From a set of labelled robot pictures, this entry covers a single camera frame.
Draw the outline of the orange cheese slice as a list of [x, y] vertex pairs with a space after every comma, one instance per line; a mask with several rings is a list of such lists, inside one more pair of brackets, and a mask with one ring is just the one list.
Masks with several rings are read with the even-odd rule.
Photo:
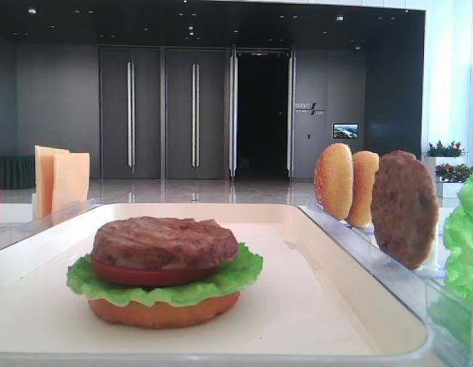
[[86, 201], [89, 192], [89, 174], [89, 153], [65, 153], [53, 156], [52, 213], [72, 203]]
[[36, 178], [36, 215], [42, 218], [51, 214], [53, 191], [53, 156], [68, 154], [67, 149], [34, 146]]

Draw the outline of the green lettuce leaf on bun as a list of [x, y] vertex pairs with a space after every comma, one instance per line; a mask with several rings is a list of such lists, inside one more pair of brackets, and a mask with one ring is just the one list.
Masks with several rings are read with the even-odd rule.
[[147, 307], [164, 302], [173, 307], [196, 305], [211, 297], [242, 291], [258, 279], [264, 265], [262, 256], [238, 244], [238, 256], [224, 264], [215, 274], [188, 284], [147, 288], [122, 286], [102, 279], [92, 267], [90, 255], [84, 255], [68, 267], [66, 285], [88, 300], [106, 300], [118, 307], [138, 302]]

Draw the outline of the brown meat patty on burger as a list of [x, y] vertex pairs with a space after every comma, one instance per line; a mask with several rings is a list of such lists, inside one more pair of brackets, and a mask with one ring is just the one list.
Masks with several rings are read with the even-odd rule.
[[234, 234], [213, 219], [151, 216], [101, 226], [91, 252], [103, 264], [137, 270], [214, 268], [237, 255]]

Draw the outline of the standing brown meat patty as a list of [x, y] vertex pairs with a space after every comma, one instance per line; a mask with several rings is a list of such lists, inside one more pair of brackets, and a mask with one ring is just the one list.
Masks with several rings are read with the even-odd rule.
[[436, 237], [439, 206], [427, 166], [406, 151], [379, 160], [371, 218], [380, 250], [410, 270], [427, 260]]

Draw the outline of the far standing bun slice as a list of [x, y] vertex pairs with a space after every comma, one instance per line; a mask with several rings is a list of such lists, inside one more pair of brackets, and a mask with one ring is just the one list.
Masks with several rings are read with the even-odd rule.
[[316, 200], [337, 220], [347, 217], [352, 206], [353, 163], [349, 146], [329, 145], [319, 156], [315, 169]]

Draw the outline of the standing bun slice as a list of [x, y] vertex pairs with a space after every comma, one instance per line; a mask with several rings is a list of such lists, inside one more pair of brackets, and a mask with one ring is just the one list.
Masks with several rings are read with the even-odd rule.
[[379, 168], [379, 155], [371, 151], [353, 154], [353, 197], [346, 221], [363, 228], [371, 223], [371, 201], [375, 173]]
[[316, 200], [337, 220], [347, 217], [352, 206], [353, 163], [349, 146], [329, 145], [319, 156], [315, 169]]

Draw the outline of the middle dark double door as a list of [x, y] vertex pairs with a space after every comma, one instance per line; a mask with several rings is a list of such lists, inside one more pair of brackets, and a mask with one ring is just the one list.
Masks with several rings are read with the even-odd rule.
[[225, 177], [225, 55], [167, 51], [167, 177]]

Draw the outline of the dark double door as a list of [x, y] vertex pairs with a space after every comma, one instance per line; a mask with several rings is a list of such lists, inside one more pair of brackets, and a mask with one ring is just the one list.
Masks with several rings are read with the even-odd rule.
[[102, 176], [160, 178], [160, 51], [100, 50]]
[[167, 177], [225, 177], [225, 55], [167, 51]]

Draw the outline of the near standing bun slice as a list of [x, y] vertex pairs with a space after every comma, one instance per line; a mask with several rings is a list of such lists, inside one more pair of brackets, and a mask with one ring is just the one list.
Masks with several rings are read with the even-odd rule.
[[379, 155], [371, 151], [353, 154], [353, 197], [346, 221], [363, 228], [371, 223], [371, 201], [375, 173], [379, 168]]

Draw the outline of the cream plastic tray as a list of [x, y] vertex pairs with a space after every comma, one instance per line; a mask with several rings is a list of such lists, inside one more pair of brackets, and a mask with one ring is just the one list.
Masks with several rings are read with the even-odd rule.
[[[143, 330], [102, 322], [66, 270], [106, 222], [214, 219], [261, 255], [259, 279], [207, 324]], [[433, 366], [433, 335], [301, 209], [118, 203], [0, 251], [0, 366]]]

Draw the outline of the left dark double door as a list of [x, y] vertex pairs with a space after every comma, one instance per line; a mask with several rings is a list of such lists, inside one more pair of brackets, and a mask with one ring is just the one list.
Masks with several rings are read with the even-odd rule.
[[160, 51], [100, 50], [102, 176], [160, 178]]

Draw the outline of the lower potted flower planter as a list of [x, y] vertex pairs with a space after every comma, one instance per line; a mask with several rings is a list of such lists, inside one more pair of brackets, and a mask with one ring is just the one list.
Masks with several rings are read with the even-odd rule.
[[440, 164], [436, 166], [436, 194], [441, 198], [457, 197], [465, 181], [473, 174], [467, 164]]

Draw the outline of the green skirted table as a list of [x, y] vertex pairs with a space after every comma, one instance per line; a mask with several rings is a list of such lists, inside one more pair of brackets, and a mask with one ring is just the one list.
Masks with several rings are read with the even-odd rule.
[[35, 158], [0, 157], [0, 190], [24, 190], [35, 187]]

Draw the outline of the right clear acrylic rack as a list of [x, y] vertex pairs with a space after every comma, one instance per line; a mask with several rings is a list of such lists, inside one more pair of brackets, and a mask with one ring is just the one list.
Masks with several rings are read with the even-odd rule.
[[444, 365], [473, 366], [470, 301], [444, 286], [431, 271], [405, 269], [375, 245], [371, 229], [352, 229], [312, 201], [300, 209], [426, 323], [433, 352]]

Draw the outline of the wall display screen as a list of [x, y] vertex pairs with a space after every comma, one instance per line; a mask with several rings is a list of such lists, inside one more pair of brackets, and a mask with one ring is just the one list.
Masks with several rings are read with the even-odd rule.
[[333, 125], [333, 138], [340, 139], [356, 139], [358, 137], [358, 124], [341, 124]]

